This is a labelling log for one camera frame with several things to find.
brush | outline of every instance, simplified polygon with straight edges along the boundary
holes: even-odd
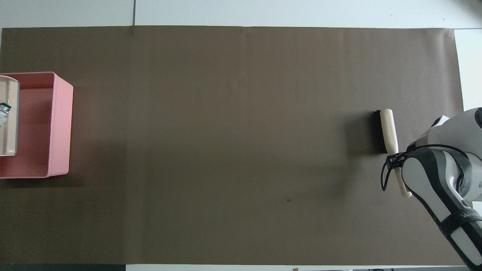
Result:
[[[391,109],[377,110],[374,113],[375,118],[375,132],[378,141],[378,146],[381,153],[393,155],[398,153],[398,138],[395,129],[395,119],[393,118],[393,111]],[[402,168],[397,167],[393,169],[397,176],[400,192],[406,198],[412,196],[408,191],[402,178]]]

pink plastic bin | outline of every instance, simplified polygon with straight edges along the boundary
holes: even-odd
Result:
[[[74,88],[53,72],[4,73],[20,82],[17,154],[0,157],[0,178],[68,172]]]

strap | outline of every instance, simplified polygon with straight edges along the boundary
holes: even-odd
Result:
[[[474,209],[462,209],[452,213],[440,222],[439,229],[445,238],[448,238],[452,232],[460,228],[462,225],[477,220],[482,221],[482,216],[480,216],[477,211]]]

black bristles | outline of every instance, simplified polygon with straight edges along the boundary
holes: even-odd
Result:
[[[387,148],[385,147],[385,140],[383,139],[382,119],[380,117],[380,110],[373,112],[373,117],[375,119],[375,134],[376,141],[378,142],[378,148],[380,150],[380,153],[387,153]]]

brown paper sheet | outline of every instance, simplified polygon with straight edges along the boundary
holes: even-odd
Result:
[[[380,189],[462,111],[448,29],[4,29],[1,72],[74,85],[70,172],[0,181],[1,263],[461,265],[422,204]]]

